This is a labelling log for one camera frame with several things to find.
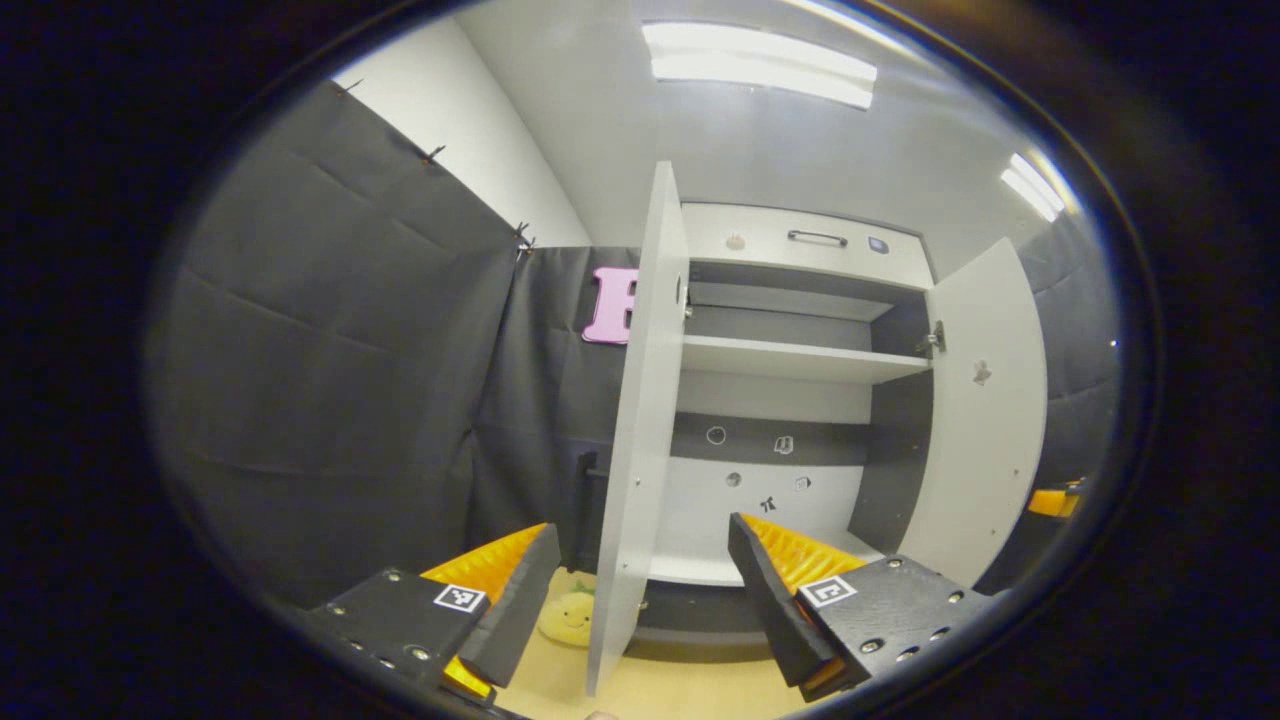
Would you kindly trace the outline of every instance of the white cabinet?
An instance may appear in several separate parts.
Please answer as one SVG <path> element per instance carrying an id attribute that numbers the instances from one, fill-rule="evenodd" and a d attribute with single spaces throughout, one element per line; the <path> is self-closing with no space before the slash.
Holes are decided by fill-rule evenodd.
<path id="1" fill-rule="evenodd" d="M 756 495 L 781 497 L 797 475 L 820 480 L 820 488 L 813 486 L 819 489 L 787 502 L 785 511 L 780 505 L 768 518 L 864 559 L 879 556 L 847 532 L 861 468 L 669 457 L 677 409 L 867 424 L 873 386 L 932 372 L 928 464 L 900 551 L 965 584 L 977 580 L 1007 538 L 1039 457 L 1044 352 L 1030 288 L 1007 241 L 934 286 L 920 241 L 910 234 L 786 210 L 681 205 L 677 197 L 671 165 L 659 163 L 605 497 L 589 694 L 608 680 L 626 650 L 649 579 L 741 585 L 724 548 L 728 515 L 755 511 Z M 819 301 L 812 315 L 822 316 L 814 327 L 822 328 L 868 323 L 895 304 L 913 302 L 919 340 L 942 320 L 946 348 L 929 360 L 874 347 L 687 333 L 686 288 L 690 272 L 701 266 L 721 269 L 707 273 L 719 279 L 705 283 L 714 286 L 708 297 L 717 307 L 767 314 L 813 296 Z M 742 268 L 748 275 L 783 272 L 791 286 L 774 283 L 764 300 L 751 300 L 742 292 L 749 283 L 733 274 Z M 833 291 L 832 283 L 852 291 Z M 865 297 L 859 288 L 868 291 Z M 692 305 L 696 315 L 696 297 Z M 783 329 L 799 324 L 788 322 Z M 910 352 L 901 348 L 914 340 L 895 343 Z M 740 487 L 726 486 L 731 471 L 741 475 Z"/>

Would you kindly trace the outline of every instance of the white wall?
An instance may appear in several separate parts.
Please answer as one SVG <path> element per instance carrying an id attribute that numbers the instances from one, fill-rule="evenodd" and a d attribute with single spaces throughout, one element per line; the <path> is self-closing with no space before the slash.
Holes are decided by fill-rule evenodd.
<path id="1" fill-rule="evenodd" d="M 357 60 L 334 81 L 436 160 L 539 246 L 591 240 L 525 123 L 453 18 Z"/>

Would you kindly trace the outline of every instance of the drawer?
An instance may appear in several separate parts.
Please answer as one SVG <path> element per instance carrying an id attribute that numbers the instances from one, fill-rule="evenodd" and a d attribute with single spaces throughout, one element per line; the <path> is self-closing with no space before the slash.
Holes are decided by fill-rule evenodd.
<path id="1" fill-rule="evenodd" d="M 750 205 L 686 202 L 681 211 L 691 260 L 795 268 L 914 290 L 933 287 L 920 238 L 904 232 Z M 794 240 L 787 237 L 792 231 Z"/>

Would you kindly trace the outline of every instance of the cabinet shelf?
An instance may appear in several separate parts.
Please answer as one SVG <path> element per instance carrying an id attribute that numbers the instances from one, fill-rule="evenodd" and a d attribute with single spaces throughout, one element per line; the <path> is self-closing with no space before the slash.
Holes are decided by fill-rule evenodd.
<path id="1" fill-rule="evenodd" d="M 685 336 L 682 368 L 876 384 L 929 369 L 923 357 L 727 337 Z"/>

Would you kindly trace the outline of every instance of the open cabinet door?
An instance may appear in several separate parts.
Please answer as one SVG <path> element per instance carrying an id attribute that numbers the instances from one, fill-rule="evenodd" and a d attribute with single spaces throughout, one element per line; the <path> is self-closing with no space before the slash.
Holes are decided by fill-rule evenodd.
<path id="1" fill-rule="evenodd" d="M 1044 340 L 1027 274 L 1001 240 L 925 292 L 933 429 L 902 555 L 973 587 L 1027 506 L 1044 441 Z"/>
<path id="2" fill-rule="evenodd" d="M 631 337 L 604 501 L 586 693 L 631 642 L 658 538 L 685 337 L 689 245 L 671 163 L 658 163 L 640 250 Z"/>

